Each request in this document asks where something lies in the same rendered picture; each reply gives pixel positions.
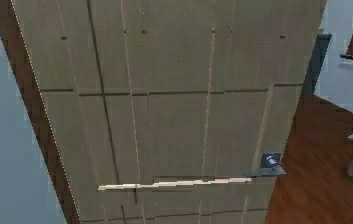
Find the olive wooden room door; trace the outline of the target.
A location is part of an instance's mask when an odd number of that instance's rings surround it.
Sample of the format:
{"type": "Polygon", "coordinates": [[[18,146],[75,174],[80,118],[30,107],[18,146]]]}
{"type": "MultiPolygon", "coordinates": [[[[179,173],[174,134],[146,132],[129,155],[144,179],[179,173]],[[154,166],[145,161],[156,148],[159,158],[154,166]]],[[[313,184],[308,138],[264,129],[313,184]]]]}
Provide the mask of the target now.
{"type": "Polygon", "coordinates": [[[265,224],[326,3],[0,0],[66,224],[265,224]]]}

